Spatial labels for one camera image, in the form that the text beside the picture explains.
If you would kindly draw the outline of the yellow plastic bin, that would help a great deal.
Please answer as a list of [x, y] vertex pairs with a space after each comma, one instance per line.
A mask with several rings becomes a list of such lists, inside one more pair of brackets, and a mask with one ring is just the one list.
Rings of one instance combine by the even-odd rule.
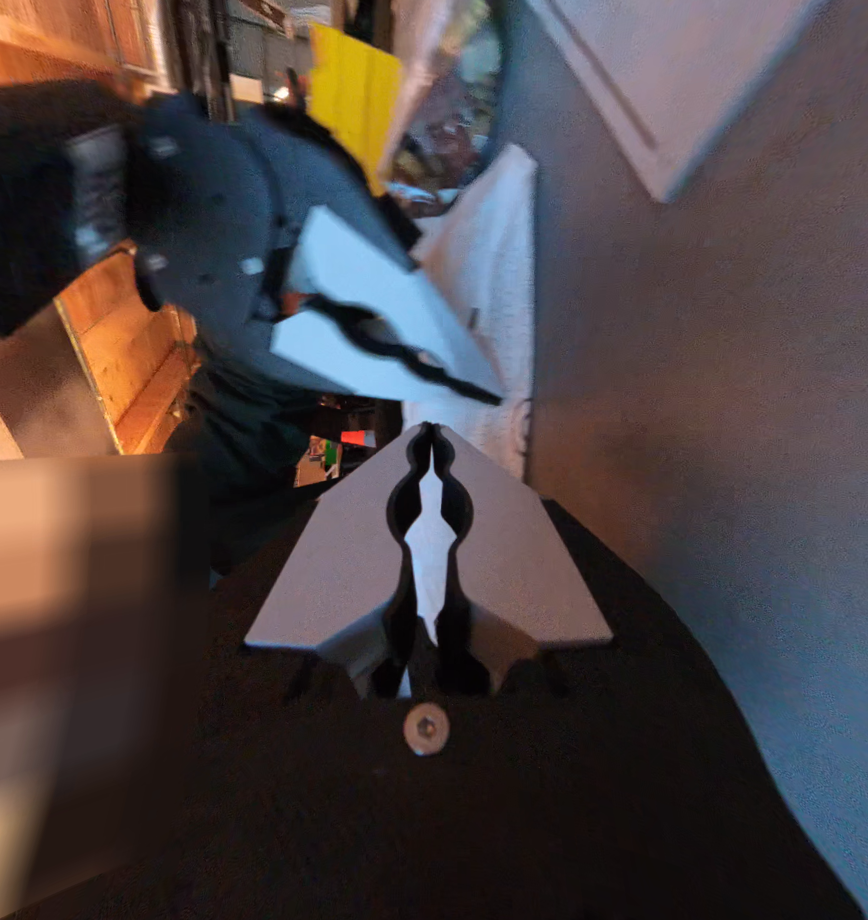
[[310, 26], [309, 113], [362, 167], [375, 196], [378, 168], [402, 80], [397, 57], [330, 26]]

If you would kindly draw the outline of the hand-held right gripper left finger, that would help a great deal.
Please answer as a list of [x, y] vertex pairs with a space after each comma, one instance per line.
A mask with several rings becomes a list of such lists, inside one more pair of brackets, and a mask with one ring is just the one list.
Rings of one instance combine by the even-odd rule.
[[244, 642], [313, 653], [359, 696], [410, 696], [417, 588], [407, 534], [422, 512], [430, 424], [401, 435], [318, 501]]

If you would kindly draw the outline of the large white paper bag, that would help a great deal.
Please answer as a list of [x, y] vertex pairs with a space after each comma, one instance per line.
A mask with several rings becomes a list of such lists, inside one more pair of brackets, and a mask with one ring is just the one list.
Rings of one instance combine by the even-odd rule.
[[[402, 403], [403, 427], [423, 422], [451, 427], [517, 479], [524, 477], [530, 440], [535, 349], [535, 192], [538, 166], [521, 147], [507, 145], [440, 217], [422, 218], [413, 255], [428, 279], [474, 334], [504, 390], [491, 407], [446, 390]], [[408, 531], [417, 589], [413, 689], [432, 684], [442, 695], [486, 696], [485, 667], [468, 652], [436, 645], [444, 605], [451, 529], [440, 515], [442, 484], [421, 481], [421, 517]]]

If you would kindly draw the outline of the pile of small toy bricks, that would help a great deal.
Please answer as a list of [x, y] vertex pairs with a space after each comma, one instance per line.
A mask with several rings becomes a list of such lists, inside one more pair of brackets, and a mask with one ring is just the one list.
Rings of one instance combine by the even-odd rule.
[[412, 217], [447, 212], [483, 170], [487, 134], [458, 121], [406, 133], [394, 157], [391, 193]]

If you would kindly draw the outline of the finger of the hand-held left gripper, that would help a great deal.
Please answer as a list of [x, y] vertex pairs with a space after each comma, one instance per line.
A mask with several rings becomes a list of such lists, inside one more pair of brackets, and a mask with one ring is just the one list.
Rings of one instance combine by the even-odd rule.
[[472, 332], [422, 270], [401, 267], [325, 206], [312, 208], [306, 218], [289, 286], [303, 294], [295, 314], [306, 304], [355, 305], [393, 323], [403, 340], [449, 359], [471, 362], [477, 347], [499, 379]]
[[505, 398], [477, 347], [472, 348], [471, 362], [449, 359], [403, 340], [393, 323], [355, 305], [306, 304], [274, 326], [270, 351], [344, 394], [419, 401], [451, 393], [484, 405], [498, 405]]

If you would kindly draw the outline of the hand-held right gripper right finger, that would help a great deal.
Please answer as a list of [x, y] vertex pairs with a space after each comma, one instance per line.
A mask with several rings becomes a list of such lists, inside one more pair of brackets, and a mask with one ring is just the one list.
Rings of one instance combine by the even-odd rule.
[[495, 694], [520, 662], [612, 644], [611, 626], [533, 489], [444, 425], [434, 427], [434, 469], [453, 537], [435, 621], [443, 691]]

